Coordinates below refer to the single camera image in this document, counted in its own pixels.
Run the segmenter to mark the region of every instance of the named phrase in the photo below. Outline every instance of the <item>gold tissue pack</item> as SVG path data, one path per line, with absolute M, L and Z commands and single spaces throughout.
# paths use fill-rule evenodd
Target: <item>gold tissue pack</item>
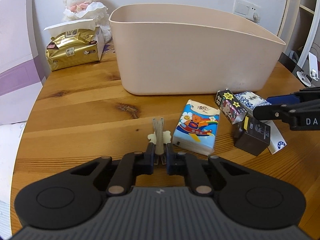
M 53 25 L 45 30 L 55 37 L 45 51 L 52 71 L 101 59 L 104 40 L 93 19 Z

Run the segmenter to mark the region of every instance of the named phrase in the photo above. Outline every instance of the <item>wooden table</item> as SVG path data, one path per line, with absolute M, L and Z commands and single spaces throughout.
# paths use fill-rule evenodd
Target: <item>wooden table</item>
M 302 88 L 280 63 L 258 94 L 264 98 Z M 213 95 L 136 96 L 121 85 L 112 51 L 97 64 L 51 73 L 27 122 L 20 143 L 11 192 L 11 225 L 21 228 L 14 199 L 26 185 L 102 155 L 114 159 L 132 151 L 144 151 L 153 132 L 152 117 L 164 117 L 164 129 L 174 131 L 188 99 L 215 106 Z M 271 155 L 266 149 L 258 157 L 233 146 L 231 124 L 221 115 L 215 154 L 287 181 L 305 195 L 307 208 L 300 227 L 313 238 L 320 237 L 320 132 L 290 131 L 276 121 L 288 143 Z M 181 186 L 180 176 L 166 175 L 165 167 L 154 175 L 141 175 L 137 185 Z

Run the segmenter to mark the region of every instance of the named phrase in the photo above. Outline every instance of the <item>cable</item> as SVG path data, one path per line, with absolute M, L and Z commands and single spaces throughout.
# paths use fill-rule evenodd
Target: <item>cable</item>
M 257 13 L 253 14 L 253 22 L 259 25 L 260 17 Z

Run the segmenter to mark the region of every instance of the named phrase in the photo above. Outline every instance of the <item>logo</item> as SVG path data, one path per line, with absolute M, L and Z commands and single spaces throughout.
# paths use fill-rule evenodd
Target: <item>logo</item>
M 229 99 L 229 100 L 231 100 L 231 99 L 234 98 L 233 95 L 230 94 L 230 93 L 224 93 L 223 96 L 224 96 L 226 99 Z
M 256 98 L 258 98 L 258 97 L 257 96 L 249 97 L 249 100 L 254 100 Z
M 88 55 L 88 54 L 95 53 L 95 52 L 96 52 L 96 50 L 95 50 L 95 49 L 92 49 L 92 50 L 85 50 L 85 51 L 83 52 L 83 54 Z
M 47 49 L 59 49 L 54 42 L 50 42 L 47 46 Z
M 165 191 L 161 188 L 161 189 L 159 189 L 159 190 L 156 190 L 156 193 L 158 193 L 158 194 L 161 194 L 161 193 L 164 193 Z
M 209 108 L 207 108 L 206 106 L 198 106 L 198 109 L 200 109 L 200 110 L 209 110 Z
M 74 56 L 75 55 L 75 48 L 66 49 L 66 55 L 67 55 L 67 57 Z
M 234 105 L 235 107 L 240 107 L 240 105 L 239 105 L 238 102 L 234 102 L 233 105 Z
M 65 38 L 74 37 L 78 33 L 78 30 L 67 31 L 64 35 Z
M 285 146 L 285 143 L 280 141 L 278 142 L 278 149 L 282 149 Z
M 218 105 L 220 105 L 220 102 L 221 102 L 221 97 L 220 96 L 217 96 L 217 101 L 216 102 L 217 102 Z
M 317 119 L 315 118 L 314 120 L 311 120 L 310 118 L 306 118 L 306 123 L 307 125 L 310 125 L 312 123 L 312 125 L 318 125 L 318 121 Z

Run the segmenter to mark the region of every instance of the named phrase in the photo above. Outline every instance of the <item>hello kitty box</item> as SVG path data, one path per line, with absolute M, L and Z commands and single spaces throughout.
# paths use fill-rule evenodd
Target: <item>hello kitty box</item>
M 215 102 L 231 124 L 243 121 L 247 114 L 245 107 L 229 89 L 218 91 Z

